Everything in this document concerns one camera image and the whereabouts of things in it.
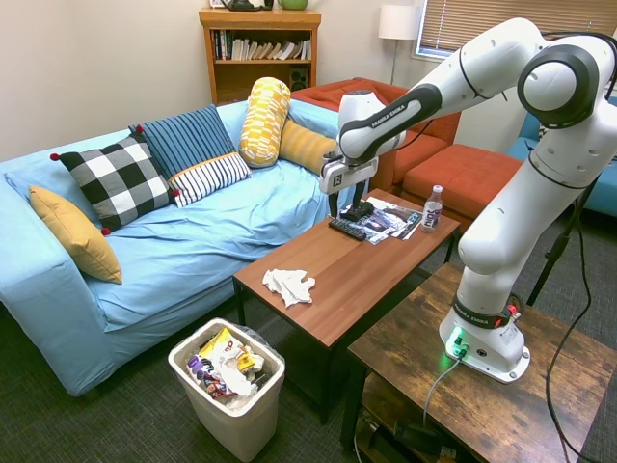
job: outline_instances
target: dark gray carpet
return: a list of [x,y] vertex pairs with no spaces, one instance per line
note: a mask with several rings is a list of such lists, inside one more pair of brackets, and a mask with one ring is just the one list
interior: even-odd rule
[[[563,219],[557,221],[538,242],[515,288],[523,297],[530,293],[544,265],[544,253],[564,223]],[[614,222],[597,216],[585,217],[584,223],[594,305],[579,329],[617,348],[617,229]],[[444,253],[445,249],[440,249],[424,267],[429,271],[439,268]],[[461,264],[458,258],[453,261]],[[392,299],[403,297],[413,283],[400,287]],[[573,236],[536,307],[571,322],[584,303],[578,243]],[[229,307],[217,313],[235,319]],[[247,315],[248,324],[285,355],[290,373],[296,377],[304,374],[309,386],[316,382],[313,359],[318,353],[314,345],[286,323],[273,320],[256,301],[249,302]],[[66,394],[36,347],[0,309],[0,461],[236,461],[203,429],[167,365],[170,349],[203,322],[187,327],[121,368],[99,387],[98,397],[76,399]],[[329,423],[322,426],[305,393],[287,380],[281,391],[277,434],[255,461],[356,461],[338,444],[341,420],[339,400]],[[617,461],[616,426],[617,384],[613,378],[585,451],[603,462]]]

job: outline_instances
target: water bottle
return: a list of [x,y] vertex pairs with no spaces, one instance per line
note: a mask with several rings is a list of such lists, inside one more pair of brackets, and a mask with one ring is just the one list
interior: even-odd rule
[[432,233],[437,228],[443,209],[442,191],[443,188],[440,185],[435,185],[433,194],[426,200],[420,223],[423,232]]

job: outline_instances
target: white cloth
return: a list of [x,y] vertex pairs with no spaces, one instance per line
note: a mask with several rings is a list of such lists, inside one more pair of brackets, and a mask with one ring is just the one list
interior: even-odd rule
[[263,276],[263,283],[272,292],[277,292],[285,301],[285,308],[299,302],[312,302],[309,289],[315,286],[315,279],[308,278],[304,270],[268,270]]

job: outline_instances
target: throw pillow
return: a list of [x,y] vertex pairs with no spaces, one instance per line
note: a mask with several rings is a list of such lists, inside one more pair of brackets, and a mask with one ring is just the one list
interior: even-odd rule
[[237,152],[231,152],[174,175],[170,185],[178,193],[175,203],[184,207],[251,176],[251,169]]
[[139,133],[102,150],[52,155],[73,176],[100,218],[103,234],[168,204],[172,192]]
[[336,149],[336,140],[308,130],[294,121],[287,121],[282,128],[279,157],[320,174],[324,154]]
[[289,95],[287,86],[273,77],[262,77],[253,85],[239,150],[249,166],[269,167],[277,162]]
[[81,210],[62,196],[39,186],[30,187],[30,204],[65,247],[77,268],[104,282],[122,283],[114,250]]
[[142,132],[165,178],[200,162],[235,151],[216,106],[180,114],[172,118],[131,125]]

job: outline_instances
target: rustic wooden table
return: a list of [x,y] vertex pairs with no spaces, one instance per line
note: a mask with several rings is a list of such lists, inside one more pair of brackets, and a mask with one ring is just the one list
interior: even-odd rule
[[[444,354],[438,327],[460,280],[458,269],[444,265],[350,345],[349,352],[357,362],[341,433],[345,447],[353,442],[362,392],[367,394],[363,390],[367,370],[419,410],[435,379],[453,364]],[[567,327],[531,308],[526,308],[518,325],[531,351],[531,365],[523,377],[504,385],[460,365],[437,387],[429,416],[480,461],[563,462],[563,449],[546,403],[545,380]],[[577,331],[555,364],[553,404],[566,436],[577,449],[585,442],[616,364],[614,350]],[[573,452],[570,458],[577,461]]]
[[[381,190],[373,190],[366,197],[421,210],[421,206]],[[330,363],[336,343],[459,226],[442,217],[433,233],[418,230],[407,241],[389,237],[373,245],[331,229],[329,222],[327,219],[317,224],[233,276],[241,324],[246,324],[242,293],[248,291],[329,350],[320,399],[323,422],[328,416]],[[315,279],[310,291],[312,304],[286,309],[281,296],[270,292],[262,282],[265,272],[275,268],[306,270],[307,278]]]

